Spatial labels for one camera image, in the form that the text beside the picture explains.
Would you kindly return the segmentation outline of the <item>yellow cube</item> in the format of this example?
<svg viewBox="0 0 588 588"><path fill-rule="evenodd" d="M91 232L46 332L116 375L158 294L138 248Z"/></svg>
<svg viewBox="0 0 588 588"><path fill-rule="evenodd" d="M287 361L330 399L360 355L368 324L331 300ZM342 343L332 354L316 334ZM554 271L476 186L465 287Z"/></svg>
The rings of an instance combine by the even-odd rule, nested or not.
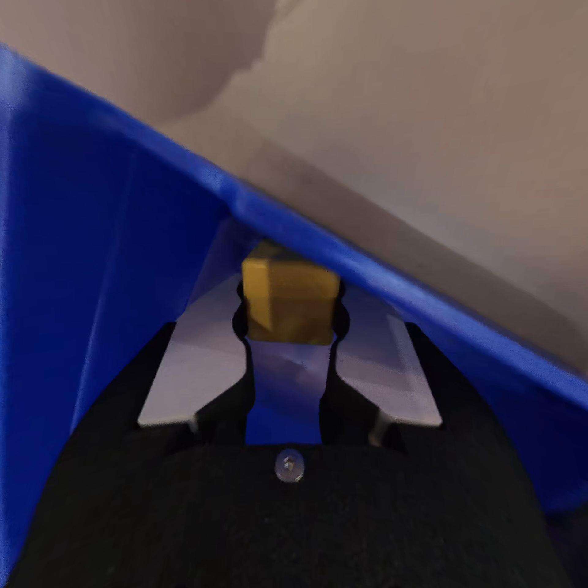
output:
<svg viewBox="0 0 588 588"><path fill-rule="evenodd" d="M241 265L250 340L329 346L341 278L271 240Z"/></svg>

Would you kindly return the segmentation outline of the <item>blue plastic bin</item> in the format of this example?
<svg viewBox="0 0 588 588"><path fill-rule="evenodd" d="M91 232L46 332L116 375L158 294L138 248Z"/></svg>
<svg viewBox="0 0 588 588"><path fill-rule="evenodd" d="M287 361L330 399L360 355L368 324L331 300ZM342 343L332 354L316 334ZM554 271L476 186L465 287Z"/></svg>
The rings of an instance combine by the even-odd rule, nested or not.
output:
<svg viewBox="0 0 588 588"><path fill-rule="evenodd" d="M397 266L1 44L1 587L63 446L188 303L206 261L268 236L587 413L587 380Z"/></svg>

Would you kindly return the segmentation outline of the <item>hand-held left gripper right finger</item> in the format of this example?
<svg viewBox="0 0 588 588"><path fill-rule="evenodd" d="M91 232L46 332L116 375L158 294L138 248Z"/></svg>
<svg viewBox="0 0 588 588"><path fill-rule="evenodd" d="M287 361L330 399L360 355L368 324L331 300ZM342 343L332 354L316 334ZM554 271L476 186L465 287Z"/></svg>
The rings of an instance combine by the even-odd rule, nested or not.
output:
<svg viewBox="0 0 588 588"><path fill-rule="evenodd" d="M402 426L443 426L408 327L393 306L343 287L320 400L322 443L403 447Z"/></svg>

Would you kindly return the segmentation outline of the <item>grey desk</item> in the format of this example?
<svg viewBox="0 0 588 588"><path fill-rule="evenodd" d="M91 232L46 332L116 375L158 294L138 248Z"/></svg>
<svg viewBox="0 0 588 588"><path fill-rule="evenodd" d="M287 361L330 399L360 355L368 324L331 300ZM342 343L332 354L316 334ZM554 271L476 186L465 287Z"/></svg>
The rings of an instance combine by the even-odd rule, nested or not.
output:
<svg viewBox="0 0 588 588"><path fill-rule="evenodd" d="M587 374L587 1L1 1L1 42Z"/></svg>

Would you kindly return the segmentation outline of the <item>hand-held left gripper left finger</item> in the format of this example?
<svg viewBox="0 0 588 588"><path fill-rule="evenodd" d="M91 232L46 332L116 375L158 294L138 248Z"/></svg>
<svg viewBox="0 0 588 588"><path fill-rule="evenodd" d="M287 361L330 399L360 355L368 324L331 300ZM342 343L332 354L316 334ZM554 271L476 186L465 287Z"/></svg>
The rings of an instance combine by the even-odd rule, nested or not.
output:
<svg viewBox="0 0 588 588"><path fill-rule="evenodd" d="M235 417L245 427L254 404L251 349L240 284L218 284L179 317L138 417L142 429L195 429Z"/></svg>

